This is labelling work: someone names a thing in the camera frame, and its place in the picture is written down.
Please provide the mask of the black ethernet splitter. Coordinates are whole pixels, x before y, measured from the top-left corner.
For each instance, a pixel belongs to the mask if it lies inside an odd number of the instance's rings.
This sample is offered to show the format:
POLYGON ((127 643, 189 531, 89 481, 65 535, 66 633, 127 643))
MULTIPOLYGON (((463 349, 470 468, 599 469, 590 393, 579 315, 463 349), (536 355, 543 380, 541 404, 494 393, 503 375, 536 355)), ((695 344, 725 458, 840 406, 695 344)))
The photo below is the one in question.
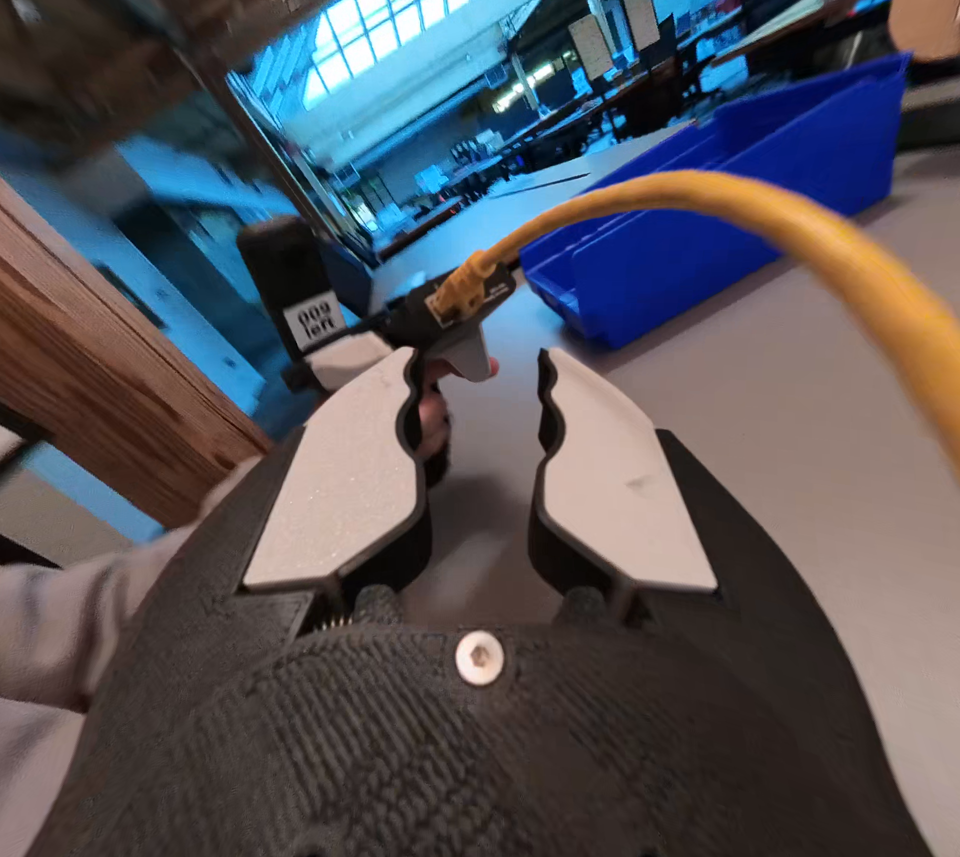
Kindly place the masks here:
POLYGON ((479 333, 486 318, 509 299, 517 287, 510 270, 499 266, 484 282, 484 297, 478 311, 470 317, 442 320, 434 313, 433 297, 451 274, 448 270, 425 279, 384 306, 386 315, 378 334, 388 345, 413 347, 425 354, 466 341, 479 333))

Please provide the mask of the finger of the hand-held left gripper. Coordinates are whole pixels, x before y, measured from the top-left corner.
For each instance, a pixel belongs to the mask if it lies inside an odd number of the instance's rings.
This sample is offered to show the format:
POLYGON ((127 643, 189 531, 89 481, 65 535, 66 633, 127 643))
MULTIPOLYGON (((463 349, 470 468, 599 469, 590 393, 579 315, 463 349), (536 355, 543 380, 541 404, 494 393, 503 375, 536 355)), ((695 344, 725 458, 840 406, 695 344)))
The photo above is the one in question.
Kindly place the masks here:
POLYGON ((484 383, 498 371, 483 328, 456 328, 426 351, 426 361, 440 362, 470 383, 484 383))

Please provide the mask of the grey desk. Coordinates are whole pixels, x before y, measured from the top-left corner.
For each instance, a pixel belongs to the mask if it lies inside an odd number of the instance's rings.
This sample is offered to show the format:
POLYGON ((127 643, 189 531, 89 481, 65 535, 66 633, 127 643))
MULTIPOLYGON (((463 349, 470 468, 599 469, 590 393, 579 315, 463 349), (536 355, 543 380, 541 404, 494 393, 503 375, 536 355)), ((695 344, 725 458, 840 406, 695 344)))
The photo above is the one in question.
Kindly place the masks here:
POLYGON ((767 266, 615 352, 565 330, 524 283, 485 323, 500 374, 446 379, 451 466, 414 620, 548 621, 526 553, 537 355, 561 347, 673 432, 776 541, 841 637, 930 850, 958 855, 958 483, 846 313, 790 263, 767 266))

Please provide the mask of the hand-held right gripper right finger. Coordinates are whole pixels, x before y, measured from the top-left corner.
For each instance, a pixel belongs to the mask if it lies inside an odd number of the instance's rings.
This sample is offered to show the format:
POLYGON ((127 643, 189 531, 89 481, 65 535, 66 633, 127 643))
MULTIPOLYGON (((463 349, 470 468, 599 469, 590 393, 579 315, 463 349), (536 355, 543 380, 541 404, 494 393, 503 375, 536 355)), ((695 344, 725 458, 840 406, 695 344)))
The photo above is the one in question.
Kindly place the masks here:
POLYGON ((652 420, 567 351, 537 357, 529 556, 551 587, 712 594, 718 579, 652 420))

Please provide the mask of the person's left forearm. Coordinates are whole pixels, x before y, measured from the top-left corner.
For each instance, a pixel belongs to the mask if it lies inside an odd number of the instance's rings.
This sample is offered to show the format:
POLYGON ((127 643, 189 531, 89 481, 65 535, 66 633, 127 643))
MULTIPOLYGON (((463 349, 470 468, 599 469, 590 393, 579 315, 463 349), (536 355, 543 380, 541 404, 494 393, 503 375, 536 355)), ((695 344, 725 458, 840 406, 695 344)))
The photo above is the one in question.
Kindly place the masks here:
POLYGON ((42 828, 126 624, 176 551, 258 463, 241 463, 193 522, 150 544, 63 570, 2 567, 2 855, 25 855, 42 828))

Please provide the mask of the blue plastic bin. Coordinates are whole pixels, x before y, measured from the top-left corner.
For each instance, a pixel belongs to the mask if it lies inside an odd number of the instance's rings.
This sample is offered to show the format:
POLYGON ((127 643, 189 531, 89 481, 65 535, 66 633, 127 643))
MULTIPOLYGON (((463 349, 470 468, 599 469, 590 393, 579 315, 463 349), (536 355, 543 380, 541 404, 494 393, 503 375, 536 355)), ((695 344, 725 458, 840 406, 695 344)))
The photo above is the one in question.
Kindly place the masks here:
MULTIPOLYGON (((728 172, 853 217, 891 192, 910 56, 882 58, 725 103, 588 187, 674 170, 728 172)), ((520 251, 531 290, 581 337, 630 344, 778 260, 709 215, 647 210, 558 229, 520 251)))

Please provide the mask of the wooden post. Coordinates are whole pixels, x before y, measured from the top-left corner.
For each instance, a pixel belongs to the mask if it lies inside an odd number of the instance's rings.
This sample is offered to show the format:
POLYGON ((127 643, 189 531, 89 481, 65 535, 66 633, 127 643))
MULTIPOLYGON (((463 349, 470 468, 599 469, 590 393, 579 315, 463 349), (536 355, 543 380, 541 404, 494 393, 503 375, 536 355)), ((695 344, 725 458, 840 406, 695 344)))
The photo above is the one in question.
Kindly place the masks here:
POLYGON ((9 184, 1 191, 2 404, 168 528, 267 435, 9 184))

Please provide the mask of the person's left hand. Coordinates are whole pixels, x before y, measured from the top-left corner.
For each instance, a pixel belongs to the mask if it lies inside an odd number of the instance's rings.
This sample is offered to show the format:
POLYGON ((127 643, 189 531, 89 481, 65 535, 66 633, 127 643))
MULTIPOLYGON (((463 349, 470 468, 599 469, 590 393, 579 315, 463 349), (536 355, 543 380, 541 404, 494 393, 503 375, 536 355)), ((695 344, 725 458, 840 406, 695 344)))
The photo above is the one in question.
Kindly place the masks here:
POLYGON ((424 371, 418 404, 421 441, 417 455, 425 462, 444 453, 450 444, 450 410, 440 382, 451 373, 450 365, 442 359, 429 360, 424 371))

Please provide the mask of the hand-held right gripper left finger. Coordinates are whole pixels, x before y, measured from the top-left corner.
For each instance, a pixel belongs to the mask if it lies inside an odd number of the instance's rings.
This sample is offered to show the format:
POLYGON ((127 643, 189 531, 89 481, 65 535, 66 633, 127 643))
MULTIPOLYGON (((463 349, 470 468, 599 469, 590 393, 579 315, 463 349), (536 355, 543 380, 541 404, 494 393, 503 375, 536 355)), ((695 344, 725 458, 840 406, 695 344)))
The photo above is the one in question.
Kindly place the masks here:
POLYGON ((303 434, 243 587, 335 587, 421 524, 418 352, 394 350, 323 404, 303 434))

